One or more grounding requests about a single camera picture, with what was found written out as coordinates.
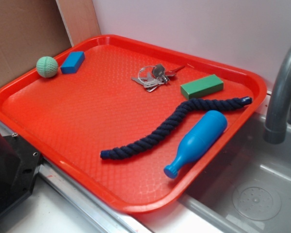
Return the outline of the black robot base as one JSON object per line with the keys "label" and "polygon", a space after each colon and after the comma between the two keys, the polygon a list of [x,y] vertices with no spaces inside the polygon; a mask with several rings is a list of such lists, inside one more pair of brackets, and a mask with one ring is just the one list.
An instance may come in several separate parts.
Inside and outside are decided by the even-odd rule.
{"label": "black robot base", "polygon": [[23,137],[0,134],[0,218],[32,194],[41,160]]}

